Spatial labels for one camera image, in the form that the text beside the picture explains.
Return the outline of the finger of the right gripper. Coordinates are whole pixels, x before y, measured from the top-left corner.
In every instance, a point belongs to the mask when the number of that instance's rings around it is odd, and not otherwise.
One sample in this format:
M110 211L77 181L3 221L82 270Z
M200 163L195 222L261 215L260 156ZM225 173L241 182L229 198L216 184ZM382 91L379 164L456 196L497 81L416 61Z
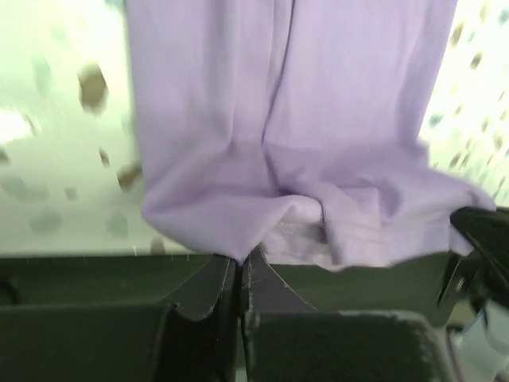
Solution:
M508 208L464 207L451 215L450 222L480 254L491 288L508 290Z

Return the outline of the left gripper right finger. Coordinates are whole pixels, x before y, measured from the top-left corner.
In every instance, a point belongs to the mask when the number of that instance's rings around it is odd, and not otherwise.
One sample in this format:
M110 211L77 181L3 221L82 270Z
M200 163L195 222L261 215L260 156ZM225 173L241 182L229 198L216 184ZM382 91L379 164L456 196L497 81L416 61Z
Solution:
M440 326L408 310L245 308L247 376L251 381L454 381L436 332Z

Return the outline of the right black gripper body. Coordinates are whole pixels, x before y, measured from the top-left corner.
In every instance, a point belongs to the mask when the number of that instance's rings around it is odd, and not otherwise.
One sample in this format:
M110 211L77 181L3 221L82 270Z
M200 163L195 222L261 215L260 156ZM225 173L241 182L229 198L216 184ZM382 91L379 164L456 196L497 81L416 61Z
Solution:
M488 302L508 312L508 251L475 248L467 256L451 256L436 304L464 298L476 313Z

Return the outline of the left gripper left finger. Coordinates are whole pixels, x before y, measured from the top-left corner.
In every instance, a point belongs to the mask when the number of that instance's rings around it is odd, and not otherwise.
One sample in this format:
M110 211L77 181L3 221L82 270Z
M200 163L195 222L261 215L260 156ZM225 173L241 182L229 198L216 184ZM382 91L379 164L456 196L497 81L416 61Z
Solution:
M1 261L4 381L230 381L235 262L218 255Z

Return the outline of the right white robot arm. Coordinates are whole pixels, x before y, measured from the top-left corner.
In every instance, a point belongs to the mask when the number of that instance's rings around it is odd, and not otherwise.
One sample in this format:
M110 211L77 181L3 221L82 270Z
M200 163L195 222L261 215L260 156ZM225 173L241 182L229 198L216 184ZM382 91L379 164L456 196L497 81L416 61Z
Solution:
M463 328L445 327L451 361L461 381L507 381L508 209L464 207L450 221L472 251L449 260L437 304L466 298L476 313Z

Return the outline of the purple t shirt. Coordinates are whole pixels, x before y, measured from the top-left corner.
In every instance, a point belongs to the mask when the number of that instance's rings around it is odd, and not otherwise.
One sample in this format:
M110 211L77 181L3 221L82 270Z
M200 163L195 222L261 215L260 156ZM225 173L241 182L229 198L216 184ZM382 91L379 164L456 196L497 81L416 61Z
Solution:
M142 216L243 262L386 267L468 251L492 210L419 141L454 1L128 1Z

